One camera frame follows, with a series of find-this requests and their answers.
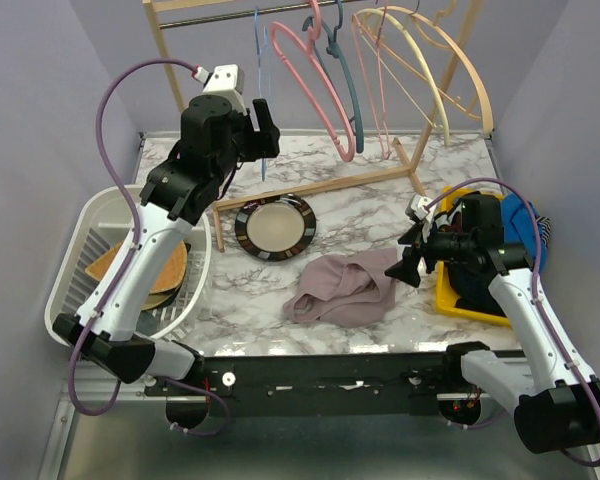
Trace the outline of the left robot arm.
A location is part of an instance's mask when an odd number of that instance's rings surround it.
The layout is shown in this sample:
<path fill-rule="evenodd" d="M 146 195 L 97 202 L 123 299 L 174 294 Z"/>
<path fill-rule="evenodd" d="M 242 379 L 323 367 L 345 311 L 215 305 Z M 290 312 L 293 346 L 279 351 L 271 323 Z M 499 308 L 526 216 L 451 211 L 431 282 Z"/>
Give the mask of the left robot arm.
<path fill-rule="evenodd" d="M 141 308 L 223 184 L 240 164 L 277 157 L 279 138 L 264 99 L 240 113 L 219 95 L 193 98 L 181 115 L 179 140 L 148 174 L 140 199 L 130 203 L 133 225 L 111 266 L 75 313 L 56 317 L 53 331 L 124 383 L 167 376 L 177 393 L 194 393 L 202 380 L 195 353 L 138 334 Z"/>

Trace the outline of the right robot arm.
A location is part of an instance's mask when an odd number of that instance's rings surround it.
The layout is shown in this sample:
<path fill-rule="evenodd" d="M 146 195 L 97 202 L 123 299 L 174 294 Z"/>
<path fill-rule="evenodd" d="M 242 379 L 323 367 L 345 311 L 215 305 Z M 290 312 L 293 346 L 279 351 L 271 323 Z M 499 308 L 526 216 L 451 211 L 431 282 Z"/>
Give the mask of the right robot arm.
<path fill-rule="evenodd" d="M 500 200 L 472 192 L 436 212 L 432 199 L 415 195 L 406 213 L 414 224 L 398 241 L 401 260 L 386 275 L 417 287 L 421 264 L 428 271 L 439 262 L 468 270 L 508 319 L 531 372 L 516 372 L 486 346 L 461 344 L 447 350 L 442 384 L 486 392 L 535 454 L 600 443 L 600 379 L 544 296 L 534 258 L 523 244 L 506 242 Z"/>

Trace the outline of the mauve tank top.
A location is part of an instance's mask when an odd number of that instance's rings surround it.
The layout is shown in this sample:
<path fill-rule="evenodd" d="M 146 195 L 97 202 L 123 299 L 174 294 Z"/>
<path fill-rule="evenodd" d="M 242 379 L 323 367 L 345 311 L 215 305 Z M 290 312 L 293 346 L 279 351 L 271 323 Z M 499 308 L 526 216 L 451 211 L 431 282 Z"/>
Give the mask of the mauve tank top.
<path fill-rule="evenodd" d="M 380 322 L 396 304 L 396 281 L 385 271 L 397 262 L 394 247 L 350 256 L 323 255 L 302 271 L 284 316 L 296 323 L 367 327 Z"/>

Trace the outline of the light blue wire hanger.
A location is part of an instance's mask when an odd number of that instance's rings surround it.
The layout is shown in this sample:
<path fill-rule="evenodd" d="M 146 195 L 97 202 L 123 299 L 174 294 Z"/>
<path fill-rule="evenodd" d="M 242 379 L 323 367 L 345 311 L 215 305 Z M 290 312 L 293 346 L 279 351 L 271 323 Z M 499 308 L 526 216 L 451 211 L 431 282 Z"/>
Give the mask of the light blue wire hanger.
<path fill-rule="evenodd" d="M 260 27 L 259 7 L 254 8 L 254 39 L 258 68 L 258 97 L 266 99 L 271 94 L 271 60 L 267 26 Z"/>

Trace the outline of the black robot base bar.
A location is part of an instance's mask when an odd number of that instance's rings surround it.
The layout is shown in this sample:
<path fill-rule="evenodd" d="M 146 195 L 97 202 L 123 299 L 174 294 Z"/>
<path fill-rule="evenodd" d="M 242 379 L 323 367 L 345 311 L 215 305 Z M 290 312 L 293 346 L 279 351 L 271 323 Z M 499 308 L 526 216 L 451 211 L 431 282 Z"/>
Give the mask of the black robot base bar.
<path fill-rule="evenodd" d="M 165 398 L 168 420 L 186 427 L 225 415 L 407 414 L 477 423 L 482 394 L 449 379 L 443 363 L 441 352 L 209 357 L 194 385 L 212 398 L 163 380 L 144 393 Z"/>

